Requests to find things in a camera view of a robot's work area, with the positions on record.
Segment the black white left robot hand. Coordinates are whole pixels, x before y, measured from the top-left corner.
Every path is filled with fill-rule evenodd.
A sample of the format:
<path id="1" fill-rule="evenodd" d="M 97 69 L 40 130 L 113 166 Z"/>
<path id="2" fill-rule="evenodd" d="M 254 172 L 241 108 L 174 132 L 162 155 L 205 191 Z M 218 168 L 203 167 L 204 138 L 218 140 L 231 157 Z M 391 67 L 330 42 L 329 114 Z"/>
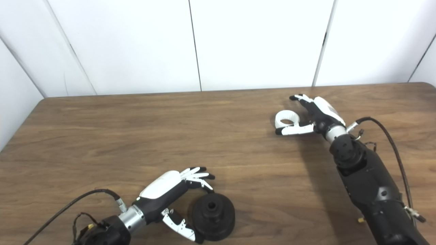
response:
<path id="1" fill-rule="evenodd" d="M 203 166 L 187 168 L 181 172 L 171 170 L 149 184 L 133 202 L 133 206 L 142 212 L 145 224 L 162 221 L 174 232 L 202 244 L 204 238 L 169 206 L 189 189 L 202 188 L 208 193 L 214 193 L 214 188 L 206 180 L 214 180 L 215 176 L 206 170 Z"/>

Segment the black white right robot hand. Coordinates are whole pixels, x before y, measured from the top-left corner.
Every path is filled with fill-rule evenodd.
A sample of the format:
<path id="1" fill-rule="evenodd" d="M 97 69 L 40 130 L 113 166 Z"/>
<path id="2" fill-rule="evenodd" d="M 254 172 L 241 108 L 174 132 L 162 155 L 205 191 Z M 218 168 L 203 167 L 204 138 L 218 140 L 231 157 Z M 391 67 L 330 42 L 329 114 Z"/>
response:
<path id="1" fill-rule="evenodd" d="M 291 101 L 298 101 L 309 115 L 310 121 L 302 125 L 300 116 L 290 110 L 283 110 L 276 114 L 276 135 L 297 135 L 315 132 L 327 137 L 329 132 L 334 135 L 346 133 L 346 124 L 337 111 L 325 99 L 315 97 L 310 99 L 304 94 L 290 96 Z"/>

